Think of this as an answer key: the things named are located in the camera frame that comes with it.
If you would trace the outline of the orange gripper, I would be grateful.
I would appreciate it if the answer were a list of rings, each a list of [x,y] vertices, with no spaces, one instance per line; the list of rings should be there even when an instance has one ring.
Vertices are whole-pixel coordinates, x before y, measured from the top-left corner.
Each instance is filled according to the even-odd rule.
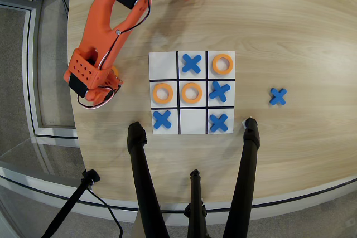
[[[88,54],[78,48],[74,50],[64,79],[81,98],[93,103],[106,102],[112,97],[113,90],[117,92],[121,88],[123,81],[109,75],[109,69],[99,70],[84,56]]]

